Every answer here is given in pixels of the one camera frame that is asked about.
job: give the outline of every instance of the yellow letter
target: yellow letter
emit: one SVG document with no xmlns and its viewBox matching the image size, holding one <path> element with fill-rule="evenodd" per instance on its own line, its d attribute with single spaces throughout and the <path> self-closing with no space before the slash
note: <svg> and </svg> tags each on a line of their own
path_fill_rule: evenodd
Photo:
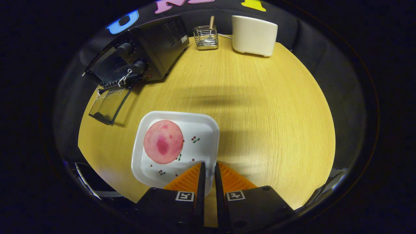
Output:
<svg viewBox="0 0 416 234">
<path fill-rule="evenodd" d="M 266 9 L 261 6 L 261 2 L 259 0 L 244 0 L 241 5 L 260 11 L 266 11 Z"/>
</svg>

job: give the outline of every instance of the orange gripper pad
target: orange gripper pad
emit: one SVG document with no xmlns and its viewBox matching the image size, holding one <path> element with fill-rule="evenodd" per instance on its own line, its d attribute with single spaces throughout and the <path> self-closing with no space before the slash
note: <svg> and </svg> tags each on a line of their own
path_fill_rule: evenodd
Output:
<svg viewBox="0 0 416 234">
<path fill-rule="evenodd" d="M 236 171 L 225 166 L 222 163 L 218 163 L 221 172 L 221 180 L 223 182 L 224 196 L 228 192 L 234 192 L 238 190 L 254 189 L 256 185 L 251 183 L 248 179 L 238 174 Z"/>
<path fill-rule="evenodd" d="M 198 191 L 198 179 L 199 170 L 201 169 L 201 163 L 189 168 L 184 173 L 180 174 L 177 178 L 167 184 L 164 189 L 183 192 L 196 192 Z"/>
</svg>

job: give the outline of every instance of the wooden table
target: wooden table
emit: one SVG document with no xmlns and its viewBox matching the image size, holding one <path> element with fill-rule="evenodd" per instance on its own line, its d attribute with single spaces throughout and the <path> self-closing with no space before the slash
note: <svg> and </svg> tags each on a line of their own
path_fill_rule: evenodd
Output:
<svg viewBox="0 0 416 234">
<path fill-rule="evenodd" d="M 326 182 L 334 161 L 326 99 L 280 43 L 265 58 L 233 51 L 224 37 L 217 50 L 198 51 L 190 38 L 166 79 L 137 86 L 112 126 L 88 116 L 96 97 L 85 109 L 78 146 L 98 175 L 133 202 L 149 188 L 131 172 L 134 138 L 142 117 L 154 110 L 214 118 L 220 127 L 218 161 L 257 186 L 270 185 L 293 209 Z M 205 199 L 205 226 L 218 226 L 215 188 Z"/>
</svg>

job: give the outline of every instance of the pink circle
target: pink circle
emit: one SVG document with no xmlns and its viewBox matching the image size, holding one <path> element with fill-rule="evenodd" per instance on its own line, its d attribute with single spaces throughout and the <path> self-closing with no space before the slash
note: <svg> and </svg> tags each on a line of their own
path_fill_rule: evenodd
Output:
<svg viewBox="0 0 416 234">
<path fill-rule="evenodd" d="M 167 164 L 175 160 L 182 147 L 182 131 L 178 125 L 169 120 L 154 123 L 144 136 L 146 154 L 159 164 Z"/>
</svg>

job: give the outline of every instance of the utensil holder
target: utensil holder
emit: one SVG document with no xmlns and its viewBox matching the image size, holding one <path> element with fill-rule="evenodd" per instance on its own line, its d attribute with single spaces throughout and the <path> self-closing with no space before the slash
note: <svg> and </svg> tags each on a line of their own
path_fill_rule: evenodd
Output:
<svg viewBox="0 0 416 234">
<path fill-rule="evenodd" d="M 196 48 L 198 50 L 218 49 L 217 27 L 209 25 L 198 26 L 193 29 Z"/>
</svg>

